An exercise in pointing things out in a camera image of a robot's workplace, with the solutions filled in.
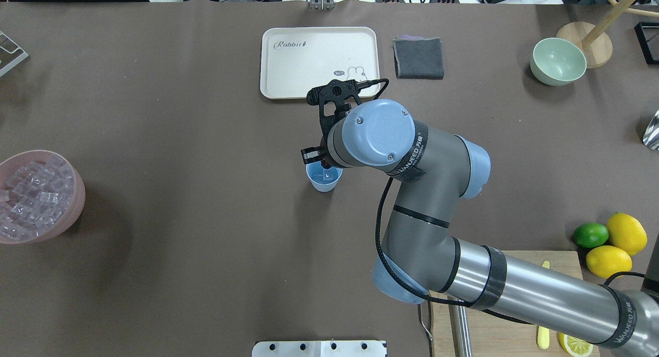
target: pink bowl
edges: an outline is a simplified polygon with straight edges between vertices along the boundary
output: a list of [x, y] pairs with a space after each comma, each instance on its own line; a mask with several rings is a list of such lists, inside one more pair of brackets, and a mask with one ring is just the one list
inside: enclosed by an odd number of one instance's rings
[[62, 155], [59, 155], [58, 153], [46, 150], [33, 150], [26, 151], [8, 158], [2, 162], [2, 164], [0, 164], [0, 188], [5, 188], [5, 181], [7, 181], [7, 178], [12, 176], [12, 174], [14, 174], [14, 172], [16, 172], [19, 167], [27, 165], [31, 161], [45, 163], [48, 161], [48, 159], [50, 159], [52, 155], [58, 155], [59, 157], [63, 158], [64, 162], [66, 162], [66, 164], [69, 165], [73, 170], [73, 195], [71, 196], [71, 204], [68, 205], [66, 211], [64, 211], [62, 216], [57, 219], [55, 224], [49, 230], [39, 235], [39, 237], [16, 242], [0, 235], [0, 244], [27, 244], [30, 242], [47, 240], [66, 231], [73, 225], [73, 223], [75, 223], [75, 221], [78, 219], [78, 216], [80, 216], [80, 212], [82, 212], [82, 207], [84, 206], [85, 198], [84, 183], [82, 183], [82, 178], [80, 178], [80, 174], [78, 174], [78, 171], [75, 169], [75, 167], [73, 167], [73, 165], [71, 165], [71, 163], [68, 162], [66, 158], [64, 158]]

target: wooden cutting board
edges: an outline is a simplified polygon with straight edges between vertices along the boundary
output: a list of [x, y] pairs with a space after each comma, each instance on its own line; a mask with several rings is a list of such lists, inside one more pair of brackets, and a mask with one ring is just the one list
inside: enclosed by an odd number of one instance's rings
[[[576, 251], [504, 251], [504, 253], [537, 265], [549, 261], [551, 269], [577, 279], [583, 279]], [[433, 303], [431, 311], [433, 356], [455, 357], [448, 306]], [[470, 309], [466, 310], [466, 314], [471, 350], [477, 357], [547, 357], [549, 355], [569, 357], [569, 354], [558, 343], [556, 331], [550, 330], [549, 348], [542, 350], [537, 347], [536, 343], [537, 326], [515, 324]], [[593, 349], [591, 356], [600, 356], [597, 347]]]

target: yellow lemon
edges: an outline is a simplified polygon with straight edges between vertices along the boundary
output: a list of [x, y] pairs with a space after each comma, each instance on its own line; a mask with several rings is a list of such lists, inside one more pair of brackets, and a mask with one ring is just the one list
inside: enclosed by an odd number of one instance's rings
[[616, 272], [631, 270], [631, 258], [623, 249], [604, 245], [588, 252], [586, 265], [592, 273], [603, 279], [608, 279]]
[[606, 224], [609, 230], [609, 242], [633, 256], [648, 244], [648, 236], [643, 226], [633, 216], [617, 212]]
[[565, 349], [565, 352], [574, 355], [574, 357], [586, 357], [593, 353], [593, 345], [591, 343], [582, 341], [574, 336], [559, 333], [558, 342], [561, 343], [561, 347]]

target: light blue joint cap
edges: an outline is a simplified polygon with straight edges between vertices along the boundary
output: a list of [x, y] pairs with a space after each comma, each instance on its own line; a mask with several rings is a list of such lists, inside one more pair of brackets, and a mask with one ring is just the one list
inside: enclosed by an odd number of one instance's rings
[[455, 136], [461, 139], [466, 146], [466, 152], [469, 153], [469, 168], [471, 170], [469, 184], [460, 198], [471, 199], [480, 193], [483, 185], [490, 178], [490, 169], [492, 168], [490, 155], [488, 155], [488, 152], [484, 148], [478, 146], [478, 144], [471, 143], [457, 134]]
[[[428, 291], [424, 289], [421, 285], [419, 285], [418, 282], [414, 281], [411, 277], [407, 275], [407, 273], [403, 272], [403, 270], [396, 265], [389, 257], [385, 254], [384, 258], [387, 260], [387, 263], [393, 270], [393, 272], [400, 277], [406, 284], [411, 286], [413, 289], [422, 292], [423, 294], [428, 294]], [[391, 298], [394, 298], [395, 300], [400, 300], [404, 301], [405, 303], [412, 303], [412, 304], [421, 304], [423, 303], [423, 299], [419, 298], [418, 296], [415, 296], [414, 294], [410, 293], [409, 291], [406, 291], [404, 288], [402, 288], [398, 283], [389, 275], [387, 270], [384, 268], [384, 265], [382, 265], [381, 260], [379, 258], [376, 259], [375, 261], [375, 268], [373, 268], [373, 283], [375, 286], [379, 289], [379, 291], [384, 292], [384, 294], [387, 294], [388, 296], [391, 296]]]
[[412, 115], [391, 99], [360, 104], [346, 116], [341, 131], [346, 150], [369, 166], [400, 162], [412, 147], [414, 135]]

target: yellow knife handle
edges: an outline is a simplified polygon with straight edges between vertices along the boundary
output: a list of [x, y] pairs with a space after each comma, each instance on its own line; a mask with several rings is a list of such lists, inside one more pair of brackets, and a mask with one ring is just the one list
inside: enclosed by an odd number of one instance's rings
[[[542, 263], [544, 268], [549, 268], [549, 262], [544, 261]], [[538, 326], [537, 327], [537, 346], [541, 349], [549, 348], [549, 329], [546, 327]]]

